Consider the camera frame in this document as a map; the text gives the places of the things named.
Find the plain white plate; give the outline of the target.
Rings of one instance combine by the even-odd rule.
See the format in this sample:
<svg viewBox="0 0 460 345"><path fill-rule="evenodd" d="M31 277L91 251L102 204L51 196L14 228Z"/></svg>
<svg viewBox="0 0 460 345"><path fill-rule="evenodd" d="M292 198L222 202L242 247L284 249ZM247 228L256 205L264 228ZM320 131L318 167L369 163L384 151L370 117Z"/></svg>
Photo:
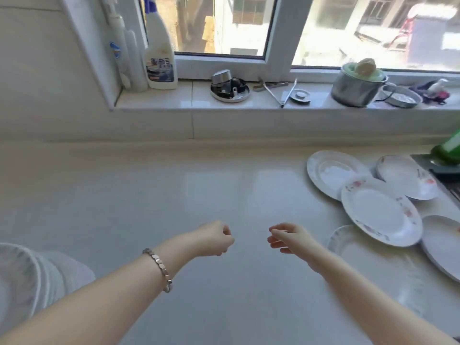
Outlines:
<svg viewBox="0 0 460 345"><path fill-rule="evenodd" d="M441 215L429 215L422 219L422 223L422 250L442 273L460 283L460 222Z"/></svg>

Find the person's left forearm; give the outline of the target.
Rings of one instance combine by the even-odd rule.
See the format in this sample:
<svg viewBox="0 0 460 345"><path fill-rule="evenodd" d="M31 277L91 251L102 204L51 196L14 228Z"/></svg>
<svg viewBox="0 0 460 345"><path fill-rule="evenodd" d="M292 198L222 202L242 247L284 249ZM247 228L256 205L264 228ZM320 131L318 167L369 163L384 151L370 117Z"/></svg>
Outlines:
<svg viewBox="0 0 460 345"><path fill-rule="evenodd" d="M77 290L0 337L0 345L116 345L193 259L185 234Z"/></svg>

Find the person's right hand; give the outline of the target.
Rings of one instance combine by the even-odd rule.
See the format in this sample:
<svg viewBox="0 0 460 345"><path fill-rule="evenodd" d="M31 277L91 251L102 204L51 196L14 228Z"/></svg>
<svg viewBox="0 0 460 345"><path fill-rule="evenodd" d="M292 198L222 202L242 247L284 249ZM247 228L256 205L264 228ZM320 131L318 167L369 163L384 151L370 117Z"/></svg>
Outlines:
<svg viewBox="0 0 460 345"><path fill-rule="evenodd" d="M278 232L269 237L276 237L285 242L288 248L279 249L283 254L294 254L305 261L314 272L321 274L321 262L326 249L302 226L297 225L296 233Z"/></svg>

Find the white plate red flower print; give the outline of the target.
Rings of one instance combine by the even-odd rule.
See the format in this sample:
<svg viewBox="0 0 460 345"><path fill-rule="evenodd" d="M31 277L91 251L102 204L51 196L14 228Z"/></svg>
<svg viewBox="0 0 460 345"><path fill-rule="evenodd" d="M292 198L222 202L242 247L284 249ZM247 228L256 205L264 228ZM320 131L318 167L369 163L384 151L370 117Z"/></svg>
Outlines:
<svg viewBox="0 0 460 345"><path fill-rule="evenodd" d="M378 177L415 201L431 201L439 196L434 177L411 157L386 155L376 164Z"/></svg>

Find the white window frame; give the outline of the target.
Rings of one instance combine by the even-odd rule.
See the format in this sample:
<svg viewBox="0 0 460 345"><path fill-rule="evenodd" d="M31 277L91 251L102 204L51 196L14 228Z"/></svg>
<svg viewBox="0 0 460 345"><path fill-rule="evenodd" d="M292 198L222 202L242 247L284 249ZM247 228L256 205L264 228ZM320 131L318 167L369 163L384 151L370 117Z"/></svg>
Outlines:
<svg viewBox="0 0 460 345"><path fill-rule="evenodd" d="M437 77L460 86L460 0L135 0L141 39L165 25L180 80L220 70L330 83L340 67L375 60L394 82Z"/></svg>

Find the white plate faint grey pattern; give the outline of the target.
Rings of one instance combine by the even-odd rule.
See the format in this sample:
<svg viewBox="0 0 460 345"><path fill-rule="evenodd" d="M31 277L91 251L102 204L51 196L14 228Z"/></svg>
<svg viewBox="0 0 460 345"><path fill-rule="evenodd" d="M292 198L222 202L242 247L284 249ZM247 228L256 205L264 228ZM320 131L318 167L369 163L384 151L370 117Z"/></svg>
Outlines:
<svg viewBox="0 0 460 345"><path fill-rule="evenodd" d="M429 305L425 274L415 249L383 244L354 225L337 228L326 247L392 299L426 318Z"/></svg>

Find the white pump bottle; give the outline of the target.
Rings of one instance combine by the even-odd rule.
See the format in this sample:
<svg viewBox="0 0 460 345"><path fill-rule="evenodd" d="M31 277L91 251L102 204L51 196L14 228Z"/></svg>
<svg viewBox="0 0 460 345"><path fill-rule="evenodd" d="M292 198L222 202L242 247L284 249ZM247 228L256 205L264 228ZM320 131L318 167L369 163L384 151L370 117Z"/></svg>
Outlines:
<svg viewBox="0 0 460 345"><path fill-rule="evenodd" d="M118 0L102 0L102 4L105 10L106 21L111 29L109 47L115 57L123 87L129 90L132 88L132 80L125 35L125 22L116 8Z"/></svg>

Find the round metal tin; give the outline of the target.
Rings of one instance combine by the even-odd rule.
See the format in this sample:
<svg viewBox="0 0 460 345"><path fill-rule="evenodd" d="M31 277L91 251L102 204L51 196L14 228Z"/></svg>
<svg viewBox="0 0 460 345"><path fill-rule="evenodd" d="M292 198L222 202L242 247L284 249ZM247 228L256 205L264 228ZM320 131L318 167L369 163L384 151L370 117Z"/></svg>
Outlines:
<svg viewBox="0 0 460 345"><path fill-rule="evenodd" d="M251 91L246 81L233 77L230 69L216 72L211 76L210 94L223 103L240 103L248 99Z"/></svg>

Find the metal tongs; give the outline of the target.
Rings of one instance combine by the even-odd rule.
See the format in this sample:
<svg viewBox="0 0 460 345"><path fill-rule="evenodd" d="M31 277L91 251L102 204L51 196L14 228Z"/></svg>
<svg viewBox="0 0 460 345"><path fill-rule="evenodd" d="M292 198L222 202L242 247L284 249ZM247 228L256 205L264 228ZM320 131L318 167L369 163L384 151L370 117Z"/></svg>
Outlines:
<svg viewBox="0 0 460 345"><path fill-rule="evenodd" d="M296 88L296 85L298 83L298 78L295 78L292 86L291 86L291 89L288 93L286 93L285 97L283 100L279 99L274 93L273 91L270 89L270 88L273 88L274 86L267 86L267 83L265 81L262 80L262 84L263 84L263 87L265 88L265 90L276 100L277 103L279 103L279 106L281 109L285 108L285 105L287 104L290 96L291 96L291 93L294 91L294 88Z"/></svg>

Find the purple cloth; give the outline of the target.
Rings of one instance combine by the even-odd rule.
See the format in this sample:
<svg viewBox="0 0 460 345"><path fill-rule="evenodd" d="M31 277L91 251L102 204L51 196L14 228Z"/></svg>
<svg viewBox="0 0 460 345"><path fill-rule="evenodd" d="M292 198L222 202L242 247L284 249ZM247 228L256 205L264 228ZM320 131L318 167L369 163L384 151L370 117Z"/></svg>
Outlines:
<svg viewBox="0 0 460 345"><path fill-rule="evenodd" d="M449 80L441 78L438 80L428 81L423 84L410 86L409 89L422 97L425 104L445 105L450 93L446 90Z"/></svg>

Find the beige scrubber ball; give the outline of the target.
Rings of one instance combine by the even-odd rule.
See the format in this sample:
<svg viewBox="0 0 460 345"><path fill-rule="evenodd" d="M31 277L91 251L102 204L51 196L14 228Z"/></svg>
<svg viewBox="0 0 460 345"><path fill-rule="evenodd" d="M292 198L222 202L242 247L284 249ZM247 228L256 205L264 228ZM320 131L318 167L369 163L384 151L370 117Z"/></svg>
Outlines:
<svg viewBox="0 0 460 345"><path fill-rule="evenodd" d="M363 77L370 77L376 71L376 63L372 58L364 58L356 63L354 73Z"/></svg>

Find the shallow metal bowl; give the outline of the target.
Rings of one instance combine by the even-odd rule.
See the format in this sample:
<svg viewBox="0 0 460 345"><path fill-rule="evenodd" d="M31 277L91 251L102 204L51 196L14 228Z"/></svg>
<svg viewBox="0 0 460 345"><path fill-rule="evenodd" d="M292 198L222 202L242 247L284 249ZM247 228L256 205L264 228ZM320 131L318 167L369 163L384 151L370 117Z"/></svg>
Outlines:
<svg viewBox="0 0 460 345"><path fill-rule="evenodd" d="M400 109L412 109L423 102L418 93L403 86L385 85L380 95L384 103Z"/></svg>

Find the stack of white plates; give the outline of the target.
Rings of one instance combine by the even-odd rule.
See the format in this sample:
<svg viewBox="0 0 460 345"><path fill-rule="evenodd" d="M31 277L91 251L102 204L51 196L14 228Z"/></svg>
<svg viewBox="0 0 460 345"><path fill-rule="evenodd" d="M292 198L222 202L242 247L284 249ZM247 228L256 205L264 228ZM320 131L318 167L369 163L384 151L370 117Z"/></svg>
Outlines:
<svg viewBox="0 0 460 345"><path fill-rule="evenodd" d="M94 280L64 253L0 242L0 336Z"/></svg>

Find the small metal clip tool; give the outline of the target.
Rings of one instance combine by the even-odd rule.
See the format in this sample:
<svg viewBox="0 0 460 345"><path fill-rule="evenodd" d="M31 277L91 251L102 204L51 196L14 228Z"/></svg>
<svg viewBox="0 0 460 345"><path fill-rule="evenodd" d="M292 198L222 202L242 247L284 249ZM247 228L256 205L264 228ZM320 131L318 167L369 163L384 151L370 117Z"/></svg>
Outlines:
<svg viewBox="0 0 460 345"><path fill-rule="evenodd" d="M286 87L289 85L289 82L285 82L285 81L268 82L268 81L263 80L260 76L258 77L258 80L259 80L259 83L253 86L254 92L262 92L267 89L271 90L274 88Z"/></svg>

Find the green plastic bottle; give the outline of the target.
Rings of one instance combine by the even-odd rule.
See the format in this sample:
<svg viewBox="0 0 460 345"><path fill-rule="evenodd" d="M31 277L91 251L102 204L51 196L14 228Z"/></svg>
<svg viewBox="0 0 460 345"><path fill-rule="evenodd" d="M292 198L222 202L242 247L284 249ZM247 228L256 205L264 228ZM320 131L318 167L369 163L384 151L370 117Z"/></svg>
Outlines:
<svg viewBox="0 0 460 345"><path fill-rule="evenodd" d="M435 145L430 151L430 156L436 164L443 166L459 166L460 129L443 143Z"/></svg>

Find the white spray bottle blue trigger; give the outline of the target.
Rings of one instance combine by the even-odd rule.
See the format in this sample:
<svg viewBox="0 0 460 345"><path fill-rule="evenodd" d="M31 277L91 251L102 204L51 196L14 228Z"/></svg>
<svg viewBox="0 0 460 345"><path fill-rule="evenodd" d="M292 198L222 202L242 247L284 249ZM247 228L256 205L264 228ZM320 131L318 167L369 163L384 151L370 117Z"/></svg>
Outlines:
<svg viewBox="0 0 460 345"><path fill-rule="evenodd" d="M144 0L148 45L144 67L148 86L157 90L175 90L178 86L174 49L169 32L158 13L155 0Z"/></svg>

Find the white plate grey rim pattern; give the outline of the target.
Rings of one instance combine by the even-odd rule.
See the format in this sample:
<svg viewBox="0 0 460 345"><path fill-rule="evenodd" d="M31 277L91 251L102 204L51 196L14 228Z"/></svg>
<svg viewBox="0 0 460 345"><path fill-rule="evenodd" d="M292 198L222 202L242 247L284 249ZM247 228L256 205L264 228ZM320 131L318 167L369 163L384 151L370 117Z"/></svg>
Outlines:
<svg viewBox="0 0 460 345"><path fill-rule="evenodd" d="M341 201L341 191L354 178L372 178L371 171L355 157L322 150L311 155L306 171L313 184L328 197Z"/></svg>

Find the person's right forearm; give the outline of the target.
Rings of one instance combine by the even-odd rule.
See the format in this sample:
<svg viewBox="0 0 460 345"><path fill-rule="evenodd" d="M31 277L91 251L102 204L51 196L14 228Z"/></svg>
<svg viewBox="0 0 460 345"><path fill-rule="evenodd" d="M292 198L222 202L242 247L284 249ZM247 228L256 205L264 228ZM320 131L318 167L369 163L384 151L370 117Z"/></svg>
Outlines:
<svg viewBox="0 0 460 345"><path fill-rule="evenodd" d="M315 255L314 265L373 345L460 345L324 247Z"/></svg>

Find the green sponge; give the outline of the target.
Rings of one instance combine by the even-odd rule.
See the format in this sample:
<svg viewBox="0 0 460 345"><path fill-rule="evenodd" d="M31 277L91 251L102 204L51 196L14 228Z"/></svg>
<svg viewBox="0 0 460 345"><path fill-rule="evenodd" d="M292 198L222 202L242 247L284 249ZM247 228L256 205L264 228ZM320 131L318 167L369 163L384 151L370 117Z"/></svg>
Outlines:
<svg viewBox="0 0 460 345"><path fill-rule="evenodd" d="M363 81L369 81L369 82L382 82L387 78L386 74L381 69L378 69L378 68L375 69L371 74L367 76L363 74L359 74L358 72L356 72L357 66L358 66L358 63L356 62L346 63L342 66L342 71L344 71L347 75L350 75L356 79L363 80Z"/></svg>

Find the person's left hand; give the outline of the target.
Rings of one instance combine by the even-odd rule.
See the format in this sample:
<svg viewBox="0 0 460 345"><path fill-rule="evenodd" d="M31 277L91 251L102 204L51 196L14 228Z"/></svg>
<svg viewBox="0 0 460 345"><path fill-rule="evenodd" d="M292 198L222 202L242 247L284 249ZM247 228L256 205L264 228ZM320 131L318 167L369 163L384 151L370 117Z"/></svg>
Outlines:
<svg viewBox="0 0 460 345"><path fill-rule="evenodd" d="M223 234L222 227L224 224L221 220L216 220L185 234L193 258L221 256L227 252L229 247L234 244L235 238L233 235L225 236Z"/></svg>

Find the small white bottle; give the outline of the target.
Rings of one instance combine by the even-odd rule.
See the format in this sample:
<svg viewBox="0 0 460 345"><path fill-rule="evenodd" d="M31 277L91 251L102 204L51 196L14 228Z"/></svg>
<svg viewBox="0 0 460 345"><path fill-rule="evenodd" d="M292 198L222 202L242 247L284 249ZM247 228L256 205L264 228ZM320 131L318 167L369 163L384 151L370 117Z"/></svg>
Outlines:
<svg viewBox="0 0 460 345"><path fill-rule="evenodd" d="M431 82L426 90L426 96L430 99L438 97L441 94L441 92L444 91L445 86L448 82L449 80L444 78Z"/></svg>

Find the large white floral plate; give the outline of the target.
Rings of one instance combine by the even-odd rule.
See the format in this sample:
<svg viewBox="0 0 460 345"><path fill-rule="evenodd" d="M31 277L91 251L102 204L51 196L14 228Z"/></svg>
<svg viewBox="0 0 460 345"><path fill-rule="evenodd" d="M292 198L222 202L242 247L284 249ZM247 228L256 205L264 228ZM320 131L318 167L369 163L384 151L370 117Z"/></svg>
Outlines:
<svg viewBox="0 0 460 345"><path fill-rule="evenodd" d="M422 218L415 205L383 180L351 179L342 186L341 202L356 226L384 244L411 247L422 238Z"/></svg>

